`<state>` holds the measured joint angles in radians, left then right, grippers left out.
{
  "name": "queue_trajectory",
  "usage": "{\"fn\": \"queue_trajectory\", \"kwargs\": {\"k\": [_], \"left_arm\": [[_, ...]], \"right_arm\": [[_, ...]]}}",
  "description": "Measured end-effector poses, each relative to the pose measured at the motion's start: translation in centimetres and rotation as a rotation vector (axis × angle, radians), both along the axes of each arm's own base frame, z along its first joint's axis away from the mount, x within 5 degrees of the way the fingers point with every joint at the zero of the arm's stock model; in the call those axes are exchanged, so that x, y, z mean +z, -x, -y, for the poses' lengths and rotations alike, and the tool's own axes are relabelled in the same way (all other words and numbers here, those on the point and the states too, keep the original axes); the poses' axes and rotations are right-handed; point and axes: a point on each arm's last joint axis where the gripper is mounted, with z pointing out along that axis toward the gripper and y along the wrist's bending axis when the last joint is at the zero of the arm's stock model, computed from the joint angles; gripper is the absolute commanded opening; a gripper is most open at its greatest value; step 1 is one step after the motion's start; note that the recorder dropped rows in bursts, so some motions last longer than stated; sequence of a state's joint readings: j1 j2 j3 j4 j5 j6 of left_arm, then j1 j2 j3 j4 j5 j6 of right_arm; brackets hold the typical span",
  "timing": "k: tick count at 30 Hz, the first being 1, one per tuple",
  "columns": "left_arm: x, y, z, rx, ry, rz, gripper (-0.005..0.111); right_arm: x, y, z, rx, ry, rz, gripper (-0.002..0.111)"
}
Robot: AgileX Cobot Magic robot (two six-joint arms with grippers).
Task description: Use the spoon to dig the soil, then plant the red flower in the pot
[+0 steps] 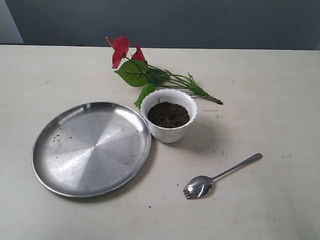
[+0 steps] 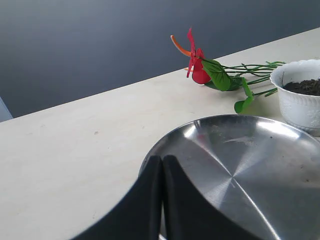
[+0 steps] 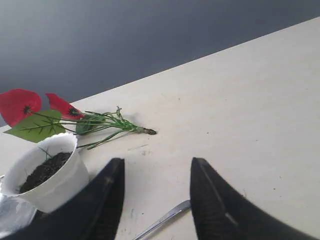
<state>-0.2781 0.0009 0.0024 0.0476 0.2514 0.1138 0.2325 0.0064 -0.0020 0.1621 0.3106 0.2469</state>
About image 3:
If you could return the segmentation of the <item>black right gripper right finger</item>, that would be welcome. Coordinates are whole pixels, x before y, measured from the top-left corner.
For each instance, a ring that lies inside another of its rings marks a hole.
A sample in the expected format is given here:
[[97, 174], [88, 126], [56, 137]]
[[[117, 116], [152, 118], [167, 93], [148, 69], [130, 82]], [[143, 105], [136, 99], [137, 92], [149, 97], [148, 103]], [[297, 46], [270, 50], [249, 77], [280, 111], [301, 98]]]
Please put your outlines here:
[[247, 200], [204, 158], [191, 161], [189, 196], [199, 240], [313, 239]]

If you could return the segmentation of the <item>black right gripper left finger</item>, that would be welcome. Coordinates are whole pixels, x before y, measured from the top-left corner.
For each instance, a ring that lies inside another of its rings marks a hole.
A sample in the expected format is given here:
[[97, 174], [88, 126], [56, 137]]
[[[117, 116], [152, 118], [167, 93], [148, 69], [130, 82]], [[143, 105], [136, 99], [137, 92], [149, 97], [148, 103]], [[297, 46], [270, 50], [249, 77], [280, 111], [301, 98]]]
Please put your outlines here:
[[125, 161], [113, 158], [73, 198], [6, 240], [113, 240], [122, 215]]

